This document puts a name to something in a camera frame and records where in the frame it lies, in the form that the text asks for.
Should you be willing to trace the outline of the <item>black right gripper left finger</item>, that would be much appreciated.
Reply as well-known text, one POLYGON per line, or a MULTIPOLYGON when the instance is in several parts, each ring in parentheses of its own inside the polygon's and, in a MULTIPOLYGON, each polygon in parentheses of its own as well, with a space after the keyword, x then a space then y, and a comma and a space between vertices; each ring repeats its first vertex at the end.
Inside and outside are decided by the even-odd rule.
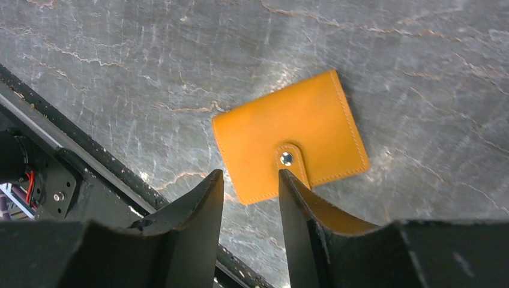
POLYGON ((3 221, 2 287, 212 287, 224 180, 194 189, 129 227, 3 221))

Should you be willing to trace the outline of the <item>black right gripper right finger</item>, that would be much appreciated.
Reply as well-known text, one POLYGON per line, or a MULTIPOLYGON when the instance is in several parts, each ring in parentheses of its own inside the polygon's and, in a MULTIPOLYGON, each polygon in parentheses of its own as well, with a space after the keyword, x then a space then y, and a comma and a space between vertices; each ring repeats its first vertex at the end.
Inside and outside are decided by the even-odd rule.
POLYGON ((292 287, 507 287, 508 223, 363 221, 279 171, 292 287))

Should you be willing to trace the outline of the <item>orange leather card holder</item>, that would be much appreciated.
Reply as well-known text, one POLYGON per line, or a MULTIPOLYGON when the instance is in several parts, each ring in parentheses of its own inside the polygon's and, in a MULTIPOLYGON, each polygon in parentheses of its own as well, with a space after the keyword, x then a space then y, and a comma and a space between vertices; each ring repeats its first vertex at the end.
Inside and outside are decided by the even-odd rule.
POLYGON ((336 70, 219 114, 211 124, 243 205, 277 197, 281 169, 313 188, 370 167, 336 70))

